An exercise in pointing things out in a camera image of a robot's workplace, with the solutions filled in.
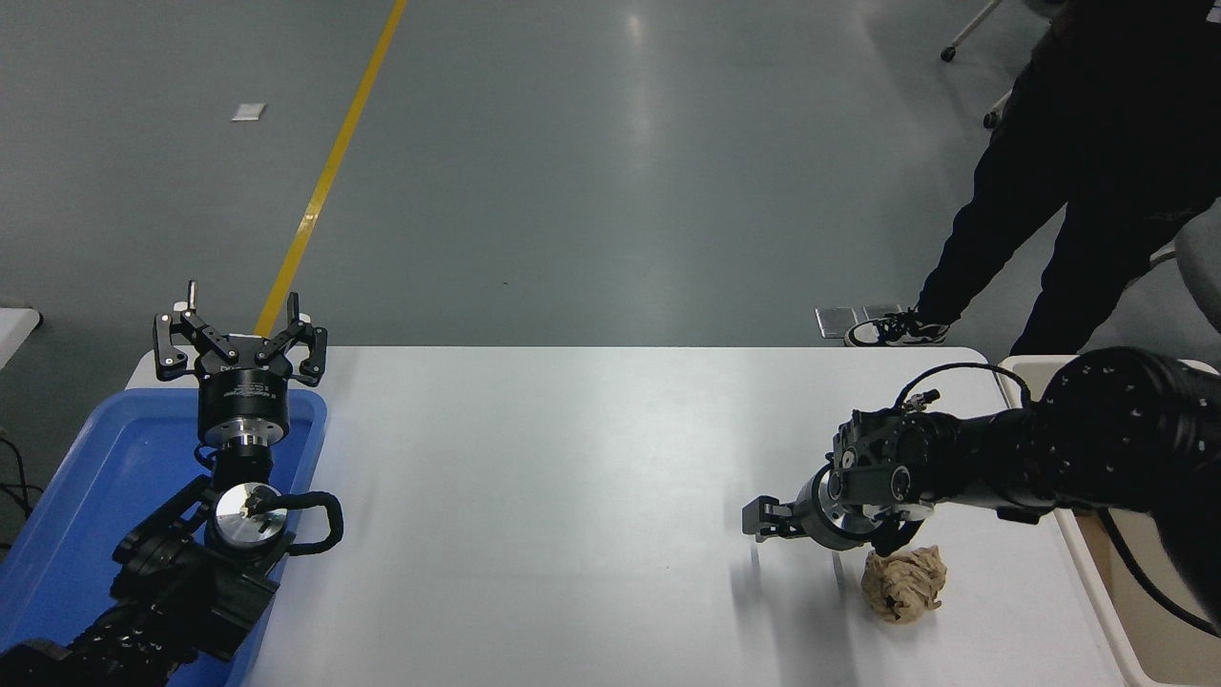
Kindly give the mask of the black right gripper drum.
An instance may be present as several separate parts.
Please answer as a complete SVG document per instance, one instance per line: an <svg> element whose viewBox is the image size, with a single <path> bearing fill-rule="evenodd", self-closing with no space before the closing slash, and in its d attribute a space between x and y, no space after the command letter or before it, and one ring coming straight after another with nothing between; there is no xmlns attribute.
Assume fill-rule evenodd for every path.
<svg viewBox="0 0 1221 687"><path fill-rule="evenodd" d="M855 506L834 503L829 494L830 466L821 467L799 491L797 525L802 533L830 552L850 552L872 542L882 528Z"/></svg>

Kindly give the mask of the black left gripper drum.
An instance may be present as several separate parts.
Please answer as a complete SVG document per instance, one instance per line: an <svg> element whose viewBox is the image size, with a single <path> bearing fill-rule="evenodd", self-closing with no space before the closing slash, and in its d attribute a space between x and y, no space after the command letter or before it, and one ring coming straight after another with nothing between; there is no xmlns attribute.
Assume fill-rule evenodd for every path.
<svg viewBox="0 0 1221 687"><path fill-rule="evenodd" d="M266 361L227 364L215 353L197 361L197 438L226 444L241 434L277 444L289 433L288 379L284 355Z"/></svg>

